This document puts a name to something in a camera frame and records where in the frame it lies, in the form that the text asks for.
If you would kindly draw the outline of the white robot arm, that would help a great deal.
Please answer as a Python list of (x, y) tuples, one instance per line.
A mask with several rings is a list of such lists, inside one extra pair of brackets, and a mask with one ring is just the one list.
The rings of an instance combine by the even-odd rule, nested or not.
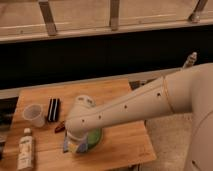
[(180, 113), (193, 115), (184, 171), (213, 171), (213, 63), (181, 69), (99, 106), (80, 95), (65, 130), (80, 144), (98, 128)]

